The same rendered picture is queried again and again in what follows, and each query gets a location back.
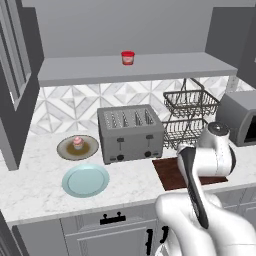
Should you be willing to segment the dark brown cutting board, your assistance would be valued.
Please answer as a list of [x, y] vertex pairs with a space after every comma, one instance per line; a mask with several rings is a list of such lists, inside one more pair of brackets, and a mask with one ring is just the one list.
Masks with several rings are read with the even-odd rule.
[[[152, 161], [165, 191], [185, 189], [186, 184], [181, 175], [176, 158], [156, 159]], [[226, 177], [200, 177], [202, 185], [227, 183]]]

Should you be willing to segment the grey cabinet shelf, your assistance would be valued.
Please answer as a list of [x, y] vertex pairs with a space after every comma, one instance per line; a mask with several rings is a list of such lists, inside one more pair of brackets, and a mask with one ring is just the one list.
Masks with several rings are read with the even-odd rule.
[[136, 55], [132, 65], [121, 56], [45, 58], [41, 87], [200, 78], [235, 75], [237, 69], [207, 53]]

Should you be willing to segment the red jam jar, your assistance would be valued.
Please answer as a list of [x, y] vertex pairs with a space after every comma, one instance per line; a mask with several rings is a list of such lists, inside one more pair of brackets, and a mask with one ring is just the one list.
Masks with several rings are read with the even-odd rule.
[[132, 65], [134, 63], [135, 53], [133, 51], [122, 51], [121, 56], [123, 65]]

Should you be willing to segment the dark grey open cabinet door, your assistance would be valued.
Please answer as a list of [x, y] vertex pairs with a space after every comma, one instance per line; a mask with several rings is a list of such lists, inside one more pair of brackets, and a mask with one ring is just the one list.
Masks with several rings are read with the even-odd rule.
[[23, 0], [0, 0], [0, 151], [11, 171], [21, 162], [43, 60], [36, 10]]

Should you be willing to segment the grey four-slot toaster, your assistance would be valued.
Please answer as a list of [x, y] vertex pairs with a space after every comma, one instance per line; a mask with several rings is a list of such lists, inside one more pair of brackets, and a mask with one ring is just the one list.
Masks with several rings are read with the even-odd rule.
[[149, 104], [99, 108], [103, 162], [161, 158], [164, 127]]

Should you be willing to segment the pink cupcake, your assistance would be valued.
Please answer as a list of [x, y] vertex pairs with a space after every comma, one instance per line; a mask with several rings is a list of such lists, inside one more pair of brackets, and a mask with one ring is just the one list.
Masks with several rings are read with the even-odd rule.
[[76, 149], [76, 150], [80, 150], [83, 148], [83, 145], [84, 145], [84, 140], [80, 137], [80, 136], [76, 136], [74, 139], [73, 139], [73, 147]]

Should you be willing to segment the grey-brown plate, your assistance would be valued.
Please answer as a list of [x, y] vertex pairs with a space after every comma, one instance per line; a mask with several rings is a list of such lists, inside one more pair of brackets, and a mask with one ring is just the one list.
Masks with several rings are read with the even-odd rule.
[[[73, 139], [80, 136], [84, 140], [83, 148], [76, 150], [73, 147]], [[93, 156], [99, 149], [98, 141], [88, 135], [73, 135], [63, 139], [57, 146], [58, 155], [70, 161], [80, 161]]]

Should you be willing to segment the light blue plate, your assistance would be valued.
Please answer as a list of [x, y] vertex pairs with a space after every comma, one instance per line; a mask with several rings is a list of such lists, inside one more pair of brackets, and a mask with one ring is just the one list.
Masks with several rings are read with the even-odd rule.
[[108, 186], [107, 170], [97, 164], [80, 164], [66, 172], [62, 188], [70, 196], [88, 198], [98, 195]]

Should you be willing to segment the grey drawer front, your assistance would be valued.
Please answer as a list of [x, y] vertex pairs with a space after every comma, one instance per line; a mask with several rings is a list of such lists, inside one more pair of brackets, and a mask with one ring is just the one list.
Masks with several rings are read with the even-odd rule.
[[[107, 217], [110, 218], [116, 217], [117, 212], [121, 212], [122, 215], [125, 215], [126, 221], [100, 225], [100, 219], [103, 218], [103, 214], [107, 214]], [[136, 223], [155, 218], [155, 206], [153, 204], [145, 204], [125, 207], [121, 209], [111, 209], [103, 212], [93, 212], [88, 214], [66, 217], [61, 219], [61, 224], [63, 227], [64, 234], [70, 235], [87, 230], [95, 230], [98, 228], [111, 227], [114, 225], [121, 225], [127, 223]]]

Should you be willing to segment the grey toaster oven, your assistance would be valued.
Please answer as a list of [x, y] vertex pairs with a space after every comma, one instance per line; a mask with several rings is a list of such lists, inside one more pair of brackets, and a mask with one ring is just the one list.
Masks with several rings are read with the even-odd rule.
[[256, 145], [256, 90], [225, 93], [216, 120], [229, 127], [237, 147]]

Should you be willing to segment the grey cupboard door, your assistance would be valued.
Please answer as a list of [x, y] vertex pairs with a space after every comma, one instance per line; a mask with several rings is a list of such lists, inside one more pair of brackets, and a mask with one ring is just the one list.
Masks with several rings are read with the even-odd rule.
[[69, 256], [147, 256], [147, 229], [156, 220], [103, 227], [66, 236]]
[[218, 192], [223, 207], [247, 219], [256, 227], [256, 187]]

